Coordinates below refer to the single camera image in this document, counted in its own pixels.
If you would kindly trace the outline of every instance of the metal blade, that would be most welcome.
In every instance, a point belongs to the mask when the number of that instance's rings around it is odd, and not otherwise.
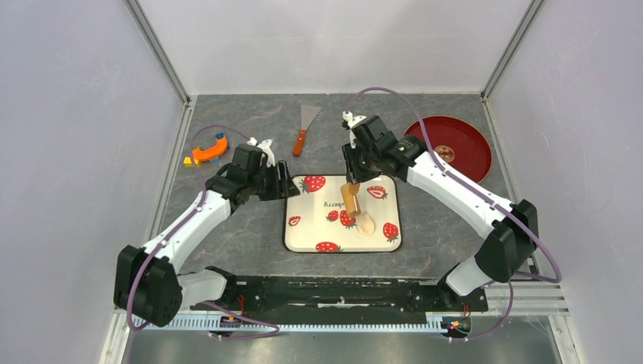
[[[308,130],[308,127],[315,120],[321,109],[317,106],[302,105],[302,130]]]

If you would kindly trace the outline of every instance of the strawberry print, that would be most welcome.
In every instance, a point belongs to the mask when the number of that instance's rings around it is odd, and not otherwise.
[[[329,222],[333,222],[333,221],[337,220],[339,217],[340,217],[339,212],[331,211],[331,212],[328,213],[328,216],[326,216],[326,220],[328,220]]]
[[[356,225],[355,218],[349,218],[346,210],[342,210],[340,213],[340,221],[346,229],[352,229]]]
[[[370,193],[371,196],[375,197],[376,199],[386,199],[386,196],[388,196],[388,193],[386,193],[386,189],[382,186],[370,186],[366,189],[366,192]]]
[[[384,236],[387,238],[386,241],[389,243],[393,243],[400,236],[400,230],[390,222],[384,224],[382,232],[384,232]]]
[[[315,249],[320,253],[332,253],[340,252],[341,248],[336,243],[331,243],[330,241],[325,241],[324,243],[319,243],[315,246]]]
[[[288,226],[293,227],[301,221],[301,216],[293,216],[292,218],[288,219]]]
[[[313,193],[319,191],[326,184],[326,177],[324,176],[306,176],[301,184],[302,191],[305,193]]]

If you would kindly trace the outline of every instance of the robotic arm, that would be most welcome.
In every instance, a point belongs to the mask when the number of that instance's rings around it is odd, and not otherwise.
[[[271,141],[255,144],[256,141],[251,140],[247,145],[238,146],[232,162],[206,182],[205,191],[199,193],[165,231],[141,248],[126,246],[121,250],[114,287],[116,306],[126,309],[134,278],[154,252],[134,294],[134,315],[154,325],[165,326],[179,309],[221,297],[227,280],[220,273],[206,269],[179,275],[188,255],[215,226],[252,195],[257,195],[261,201],[271,201],[300,194],[286,162],[275,162]]]
[[[510,211],[537,235],[536,208],[530,202],[523,200],[514,205],[485,190],[450,168],[437,153],[437,158],[431,157],[429,153],[435,152],[415,136],[398,140],[376,115],[353,117],[345,112],[343,119],[343,126],[350,130],[350,143],[342,147],[348,182],[362,183],[381,174],[397,177],[439,199],[485,239],[473,257],[453,267],[438,283],[441,299],[447,306],[461,302],[475,288],[490,281],[508,282],[535,251],[534,243],[514,222],[473,190]],[[444,170],[435,161],[442,163]]]

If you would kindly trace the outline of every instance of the scraper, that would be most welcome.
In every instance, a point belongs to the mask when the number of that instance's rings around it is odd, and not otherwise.
[[[308,106],[308,105],[302,105],[302,127],[300,130],[300,135],[297,137],[297,141],[295,142],[295,149],[293,149],[293,155],[296,157],[299,157],[301,155],[301,151],[303,148],[303,142],[306,140],[306,132],[308,130],[308,127],[312,123],[313,120],[315,120],[315,117],[317,114],[319,114],[319,111],[322,108],[318,108],[317,106]]]

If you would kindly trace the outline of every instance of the wall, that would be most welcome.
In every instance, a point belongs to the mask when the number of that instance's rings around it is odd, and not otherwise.
[[[96,362],[181,105],[121,0],[0,5],[0,362]]]
[[[637,0],[547,2],[491,96],[588,362],[643,359],[642,12]]]
[[[140,0],[192,94],[479,92],[529,0]]]

